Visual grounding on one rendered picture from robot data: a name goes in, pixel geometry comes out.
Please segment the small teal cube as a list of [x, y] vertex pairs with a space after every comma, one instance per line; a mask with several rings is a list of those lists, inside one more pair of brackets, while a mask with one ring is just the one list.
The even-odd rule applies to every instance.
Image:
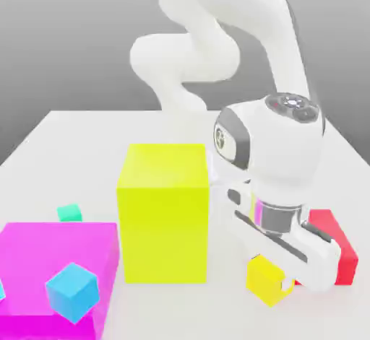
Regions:
[[60, 206], [56, 209], [60, 222], [81, 222], [82, 212], [77, 204]]

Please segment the large magenta box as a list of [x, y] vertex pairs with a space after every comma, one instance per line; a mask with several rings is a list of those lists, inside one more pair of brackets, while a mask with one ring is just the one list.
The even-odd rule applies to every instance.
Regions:
[[[99, 302], [77, 324], [50, 306], [46, 282], [69, 263], [98, 277]], [[101, 340], [119, 264], [114, 223], [12, 222], [0, 232], [0, 340]]]

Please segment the large red box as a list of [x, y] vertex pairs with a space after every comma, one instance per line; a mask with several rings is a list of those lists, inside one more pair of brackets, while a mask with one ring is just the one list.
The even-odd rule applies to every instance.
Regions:
[[358, 256], [330, 210], [299, 209], [290, 237], [293, 247], [306, 256], [304, 266], [287, 275], [295, 283], [323, 292], [353, 282]]

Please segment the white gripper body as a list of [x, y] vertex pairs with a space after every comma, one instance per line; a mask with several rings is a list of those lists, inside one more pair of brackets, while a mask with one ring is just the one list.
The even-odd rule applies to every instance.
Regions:
[[267, 235], [239, 211], [230, 219], [232, 233], [242, 242], [249, 256], [264, 256], [313, 292], [334, 286], [341, 248], [329, 236], [293, 217], [291, 231], [278, 237]]

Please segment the small yellow cube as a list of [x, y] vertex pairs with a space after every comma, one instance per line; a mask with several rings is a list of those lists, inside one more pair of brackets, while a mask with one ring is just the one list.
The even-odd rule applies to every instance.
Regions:
[[293, 291], [294, 279], [291, 288], [282, 291], [281, 283], [286, 277], [281, 268], [264, 256], [258, 255], [247, 263], [246, 288], [264, 304], [273, 307]]

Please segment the large yellow box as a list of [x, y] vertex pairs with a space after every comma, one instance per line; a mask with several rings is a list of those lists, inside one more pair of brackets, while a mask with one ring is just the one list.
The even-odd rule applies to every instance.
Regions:
[[207, 281], [210, 183], [203, 144], [130, 144], [116, 195], [126, 283]]

